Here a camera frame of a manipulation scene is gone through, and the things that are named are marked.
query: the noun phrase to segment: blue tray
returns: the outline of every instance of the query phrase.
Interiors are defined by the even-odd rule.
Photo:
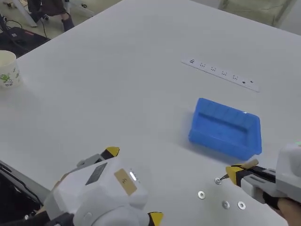
[[[248,160],[261,153],[260,120],[256,115],[200,98],[189,141]]]

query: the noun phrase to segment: floor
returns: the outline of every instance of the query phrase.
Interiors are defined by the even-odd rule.
[[[83,3],[87,4],[88,9],[96,13],[100,13],[105,9],[115,5],[119,1],[121,0],[83,0]],[[30,27],[23,16],[19,13],[18,9],[9,8],[5,4],[1,3],[0,11],[9,20],[15,20],[19,22],[24,29],[45,36],[41,22],[38,22],[37,27]],[[71,9],[71,16],[75,25],[78,25],[88,19],[87,16],[83,15],[76,8]],[[14,22],[8,22],[8,26],[12,27],[19,25]],[[60,16],[51,17],[49,21],[44,22],[44,26],[46,35],[51,39],[63,33],[63,24]]]
[[[238,16],[276,26],[276,18],[289,0],[222,0],[221,9]]]

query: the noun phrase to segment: metal washer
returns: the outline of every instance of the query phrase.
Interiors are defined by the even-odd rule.
[[[199,197],[200,199],[204,199],[204,198],[206,197],[205,192],[199,191],[199,192],[198,192],[198,197]]]
[[[246,208],[246,205],[244,202],[240,201],[237,203],[238,208],[240,208],[241,210],[244,210]]]
[[[217,184],[217,185],[220,185],[222,183],[221,179],[219,178],[215,178],[214,179],[214,182]]]
[[[228,210],[230,208],[230,203],[228,201],[222,201],[222,207]]]

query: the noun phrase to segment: power strip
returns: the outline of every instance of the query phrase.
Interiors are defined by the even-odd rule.
[[[235,75],[227,70],[222,70],[216,66],[207,64],[204,61],[199,61],[196,60],[195,58],[190,58],[190,59],[182,60],[182,63],[200,69],[209,74],[215,75],[219,78],[231,81],[237,85],[259,92],[259,86],[255,84],[254,80],[246,79],[241,76]]]

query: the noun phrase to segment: paper cup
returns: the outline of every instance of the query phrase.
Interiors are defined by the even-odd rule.
[[[21,82],[15,54],[0,50],[0,88],[16,87]]]

